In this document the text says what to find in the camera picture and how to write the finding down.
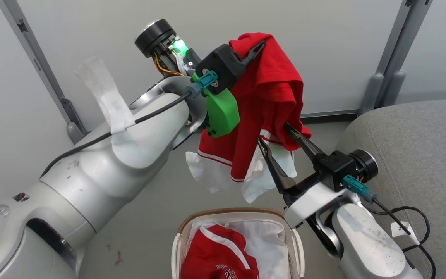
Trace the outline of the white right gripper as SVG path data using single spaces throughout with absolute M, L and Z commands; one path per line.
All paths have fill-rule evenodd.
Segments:
M 292 125 L 286 123 L 285 129 L 313 163 L 317 163 L 321 159 L 326 158 L 326 154 L 320 148 L 292 127 Z M 258 147 L 265 159 L 278 192 L 283 193 L 283 199 L 287 206 L 284 218 L 290 227 L 298 226 L 308 217 L 311 217 L 324 208 L 328 208 L 335 199 L 346 194 L 347 189 L 341 189 L 336 192 L 325 185 L 320 181 L 318 174 L 312 174 L 296 185 L 295 180 L 289 177 L 276 162 L 271 149 L 262 138 L 258 138 Z M 291 193 L 295 189 L 297 190 L 295 192 L 296 195 L 292 195 Z

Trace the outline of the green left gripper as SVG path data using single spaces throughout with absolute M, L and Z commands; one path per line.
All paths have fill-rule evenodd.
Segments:
M 260 41 L 249 50 L 241 62 L 248 67 L 262 52 L 265 45 L 265 40 Z M 209 89 L 205 89 L 204 93 L 208 114 L 206 130 L 209 136 L 219 138 L 230 134 L 240 122 L 237 100 L 228 88 L 219 94 L 212 94 Z

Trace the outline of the red jersey white lettering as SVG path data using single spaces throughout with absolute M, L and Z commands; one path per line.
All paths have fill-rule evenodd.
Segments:
M 200 226 L 194 234 L 180 279 L 259 279 L 255 258 L 246 253 L 246 239 L 219 224 Z

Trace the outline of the white basket liner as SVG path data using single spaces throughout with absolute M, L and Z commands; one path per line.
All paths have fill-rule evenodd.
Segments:
M 190 236 L 193 238 L 200 226 L 211 225 L 214 223 L 197 222 Z M 284 226 L 269 220 L 229 221 L 221 226 L 235 230 L 244 236 L 247 243 L 246 253 L 257 261 L 259 279 L 292 279 Z

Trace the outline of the white laundry basket brown rim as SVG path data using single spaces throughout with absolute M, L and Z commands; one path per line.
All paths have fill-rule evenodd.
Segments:
M 179 226 L 175 235 L 171 252 L 172 279 L 180 279 L 181 265 L 185 260 L 192 237 L 190 232 L 195 222 L 226 224 L 229 221 L 269 220 L 284 226 L 285 244 L 288 249 L 288 263 L 291 279 L 303 279 L 305 257 L 299 233 L 290 227 L 281 212 L 269 208 L 220 208 L 199 211 L 187 217 Z

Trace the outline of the grey fabric sofa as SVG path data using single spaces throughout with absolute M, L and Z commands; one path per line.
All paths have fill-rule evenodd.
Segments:
M 446 100 L 406 103 L 376 109 L 354 120 L 336 146 L 362 149 L 376 160 L 379 173 L 368 182 L 389 209 L 408 205 L 428 218 L 423 244 L 446 279 Z

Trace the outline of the white tape strip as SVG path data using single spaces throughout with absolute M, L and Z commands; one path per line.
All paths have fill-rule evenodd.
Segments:
M 101 58 L 85 60 L 75 73 L 96 99 L 112 134 L 135 125 L 133 113 L 119 94 L 117 85 Z

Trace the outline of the grey partition bottom rail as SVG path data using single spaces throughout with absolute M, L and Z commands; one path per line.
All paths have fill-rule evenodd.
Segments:
M 347 116 L 358 114 L 358 109 L 356 110 L 340 110 L 340 111 L 329 111 L 329 112 L 316 112 L 316 113 L 304 113 L 300 115 L 301 119 L 316 119 L 316 118 L 329 118 L 336 116 Z

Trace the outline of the grey double partition post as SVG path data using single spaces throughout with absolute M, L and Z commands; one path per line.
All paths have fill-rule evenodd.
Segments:
M 375 74 L 369 81 L 357 116 L 395 104 L 407 76 L 403 63 L 433 0 L 402 0 Z

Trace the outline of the grey slanted partition post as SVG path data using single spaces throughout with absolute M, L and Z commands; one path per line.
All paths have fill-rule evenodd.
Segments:
M 74 109 L 71 100 L 63 93 L 17 0 L 0 0 L 0 9 L 17 35 L 20 44 L 23 46 L 30 62 L 35 67 L 37 74 L 60 110 L 64 120 L 67 123 L 72 122 L 81 132 L 85 132 L 85 127 L 78 113 Z

